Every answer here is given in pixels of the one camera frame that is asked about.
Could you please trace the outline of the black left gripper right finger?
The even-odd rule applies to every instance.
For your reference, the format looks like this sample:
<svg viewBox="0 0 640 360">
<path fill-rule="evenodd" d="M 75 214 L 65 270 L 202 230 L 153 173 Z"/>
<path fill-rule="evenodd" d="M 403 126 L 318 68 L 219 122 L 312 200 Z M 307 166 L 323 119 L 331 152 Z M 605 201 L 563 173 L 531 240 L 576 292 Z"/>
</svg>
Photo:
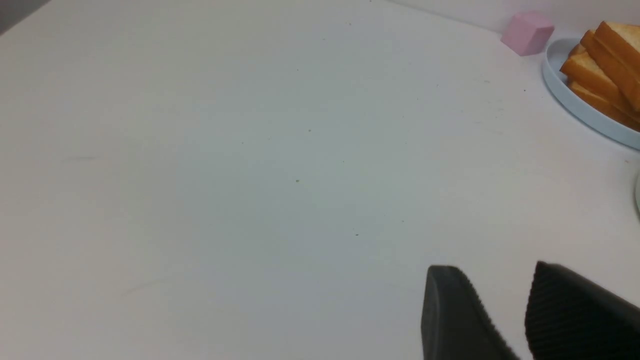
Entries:
<svg viewBox="0 0 640 360">
<path fill-rule="evenodd" d="M 525 336 L 535 360 L 637 360 L 640 310 L 571 269 L 540 260 Z"/>
</svg>

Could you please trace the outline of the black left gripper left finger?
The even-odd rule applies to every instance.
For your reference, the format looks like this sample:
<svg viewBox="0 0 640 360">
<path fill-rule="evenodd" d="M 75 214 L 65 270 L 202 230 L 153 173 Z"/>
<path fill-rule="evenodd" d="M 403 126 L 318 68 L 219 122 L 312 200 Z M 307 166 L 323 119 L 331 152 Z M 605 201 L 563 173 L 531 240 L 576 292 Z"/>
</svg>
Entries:
<svg viewBox="0 0 640 360">
<path fill-rule="evenodd" d="M 518 360 L 474 289 L 451 265 L 431 265 L 423 295 L 422 354 L 425 360 Z"/>
</svg>

